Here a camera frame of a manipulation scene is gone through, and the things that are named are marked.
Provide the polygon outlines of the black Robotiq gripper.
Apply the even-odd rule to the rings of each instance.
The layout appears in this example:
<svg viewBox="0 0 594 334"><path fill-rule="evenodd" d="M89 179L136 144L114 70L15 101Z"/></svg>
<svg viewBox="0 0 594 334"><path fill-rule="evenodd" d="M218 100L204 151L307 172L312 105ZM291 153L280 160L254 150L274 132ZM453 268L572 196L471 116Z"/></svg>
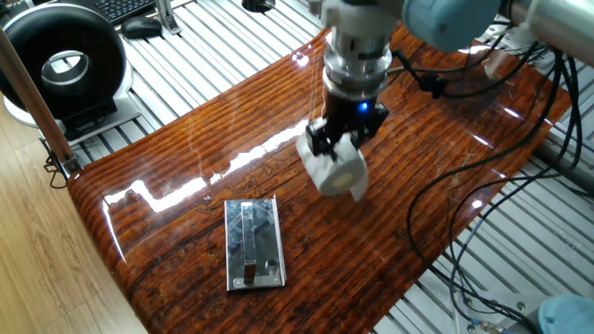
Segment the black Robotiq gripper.
<svg viewBox="0 0 594 334"><path fill-rule="evenodd" d="M313 119L305 128L306 143L315 157L338 159L334 149L338 139L351 133L355 148L373 138L389 115L389 110L376 97L349 100L327 93L324 117Z"/></svg>

